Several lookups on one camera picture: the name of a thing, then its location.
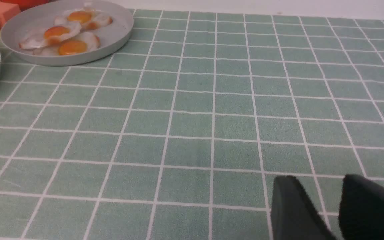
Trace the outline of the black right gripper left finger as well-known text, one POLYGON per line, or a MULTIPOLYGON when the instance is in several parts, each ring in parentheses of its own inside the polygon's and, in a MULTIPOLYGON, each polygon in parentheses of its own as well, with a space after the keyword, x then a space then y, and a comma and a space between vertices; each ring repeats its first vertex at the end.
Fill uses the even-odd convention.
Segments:
POLYGON ((294 176, 275 177, 271 222, 275 240, 336 239, 294 176))

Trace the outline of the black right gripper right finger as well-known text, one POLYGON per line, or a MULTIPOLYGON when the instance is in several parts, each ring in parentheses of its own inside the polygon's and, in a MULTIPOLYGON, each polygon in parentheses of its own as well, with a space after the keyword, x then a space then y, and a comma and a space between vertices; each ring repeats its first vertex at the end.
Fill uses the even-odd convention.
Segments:
POLYGON ((343 178, 339 227, 346 240, 384 240, 384 187, 356 174, 343 178))

